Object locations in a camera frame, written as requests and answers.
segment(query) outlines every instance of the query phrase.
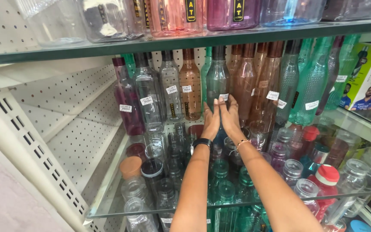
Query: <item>gold bracelet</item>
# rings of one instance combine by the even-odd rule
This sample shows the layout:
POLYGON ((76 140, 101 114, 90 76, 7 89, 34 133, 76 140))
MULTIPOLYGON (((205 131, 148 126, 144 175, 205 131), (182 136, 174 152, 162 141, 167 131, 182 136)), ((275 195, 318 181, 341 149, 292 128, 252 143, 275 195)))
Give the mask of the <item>gold bracelet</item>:
POLYGON ((250 142, 250 140, 248 140, 248 139, 241 140, 241 141, 237 144, 237 146, 236 146, 236 150, 237 150, 237 152, 239 152, 239 151, 238 151, 238 147, 239 147, 242 143, 244 143, 244 142, 250 142))

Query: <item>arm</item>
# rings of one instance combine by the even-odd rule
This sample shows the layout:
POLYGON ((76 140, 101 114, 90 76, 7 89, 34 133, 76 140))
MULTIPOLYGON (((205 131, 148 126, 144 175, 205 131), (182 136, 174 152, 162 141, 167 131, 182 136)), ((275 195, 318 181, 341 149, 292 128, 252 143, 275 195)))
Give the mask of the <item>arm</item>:
MULTIPOLYGON (((218 100, 214 100, 214 114, 204 103, 204 131, 201 138, 214 140, 220 127, 218 100)), ((200 144, 185 170, 171 232, 207 231, 207 182, 210 148, 200 144)))
MULTIPOLYGON (((238 144, 245 136, 240 130, 238 105, 229 95, 230 109, 219 99, 223 127, 227 135, 238 144)), ((280 175, 267 163, 249 142, 244 142, 238 151, 267 212, 275 232, 322 232, 317 219, 304 202, 291 190, 280 175)))

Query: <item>wristwatch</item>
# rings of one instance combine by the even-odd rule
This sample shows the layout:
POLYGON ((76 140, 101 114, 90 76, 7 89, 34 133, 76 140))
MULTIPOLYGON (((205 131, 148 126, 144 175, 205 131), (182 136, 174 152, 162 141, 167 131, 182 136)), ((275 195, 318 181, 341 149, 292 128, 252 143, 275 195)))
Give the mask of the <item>wristwatch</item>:
POLYGON ((210 154, 213 153, 213 142, 209 139, 204 139, 204 138, 200 138, 200 139, 196 139, 193 144, 191 145, 191 155, 193 155, 193 151, 194 151, 194 148, 199 145, 199 144, 205 144, 207 146, 209 146, 210 148, 210 154))

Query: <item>blue jersey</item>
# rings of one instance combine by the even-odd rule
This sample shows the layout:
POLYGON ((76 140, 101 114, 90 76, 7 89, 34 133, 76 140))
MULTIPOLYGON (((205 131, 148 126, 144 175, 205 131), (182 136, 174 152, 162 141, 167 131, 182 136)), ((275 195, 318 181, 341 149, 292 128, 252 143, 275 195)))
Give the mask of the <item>blue jersey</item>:
POLYGON ((351 102, 352 102, 352 100, 350 100, 350 98, 346 95, 346 96, 344 96, 340 99, 339 106, 342 107, 342 108, 344 108, 345 106, 350 107, 351 102))
POLYGON ((368 109, 369 107, 371 107, 371 98, 367 100, 367 102, 363 98, 362 100, 357 101, 352 108, 356 108, 356 110, 361 110, 368 109))

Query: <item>copper-colored bottle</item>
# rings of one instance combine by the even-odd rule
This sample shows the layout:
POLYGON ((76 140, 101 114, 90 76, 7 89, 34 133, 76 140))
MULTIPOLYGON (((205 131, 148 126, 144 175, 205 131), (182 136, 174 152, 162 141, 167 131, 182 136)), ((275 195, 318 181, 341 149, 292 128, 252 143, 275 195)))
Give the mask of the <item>copper-colored bottle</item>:
POLYGON ((279 98, 278 84, 284 41, 270 42, 261 66, 250 112, 250 128, 260 133, 273 129, 279 98))
POLYGON ((257 75, 260 76, 261 74, 261 68, 264 63, 265 57, 267 56, 267 48, 268 43, 258 43, 257 44, 257 51, 254 55, 253 64, 255 66, 255 71, 257 72, 257 75))
POLYGON ((241 60, 241 44, 231 45, 231 57, 230 60, 227 62, 228 72, 230 73, 231 81, 230 81, 230 92, 233 92, 233 74, 237 70, 240 60, 241 60))
POLYGON ((200 71, 194 61, 194 49, 183 49, 183 67, 180 78, 181 103, 183 116, 189 121, 198 120, 201 116, 200 71))
POLYGON ((240 127, 244 127, 250 115, 250 106, 253 102, 254 85, 257 72, 253 66, 255 43, 247 43, 242 46, 242 55, 239 66, 235 70, 232 79, 234 82, 233 97, 239 104, 238 116, 240 127))

